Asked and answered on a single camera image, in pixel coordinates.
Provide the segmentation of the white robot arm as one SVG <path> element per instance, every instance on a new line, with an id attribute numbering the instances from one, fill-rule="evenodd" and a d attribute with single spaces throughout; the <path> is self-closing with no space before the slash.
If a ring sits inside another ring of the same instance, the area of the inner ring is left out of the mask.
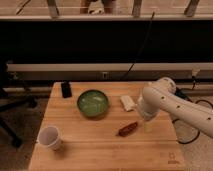
<path id="1" fill-rule="evenodd" d="M 163 77 L 142 88 L 136 109 L 145 121 L 152 120 L 159 110 L 177 116 L 213 138 L 213 110 L 177 97 L 175 82 Z"/>

